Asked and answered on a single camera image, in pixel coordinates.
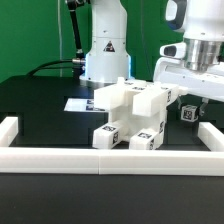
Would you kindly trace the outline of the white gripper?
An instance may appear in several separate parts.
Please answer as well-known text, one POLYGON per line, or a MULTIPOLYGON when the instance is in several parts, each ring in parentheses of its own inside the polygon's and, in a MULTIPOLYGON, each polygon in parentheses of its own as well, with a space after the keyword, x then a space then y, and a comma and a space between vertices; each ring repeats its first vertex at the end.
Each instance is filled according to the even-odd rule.
MULTIPOLYGON (((177 84, 202 97, 199 115, 204 116, 209 99, 224 102, 224 62, 219 59, 221 42, 182 41, 160 48, 153 81, 177 84)), ((177 97, 178 108, 182 107, 177 97)))

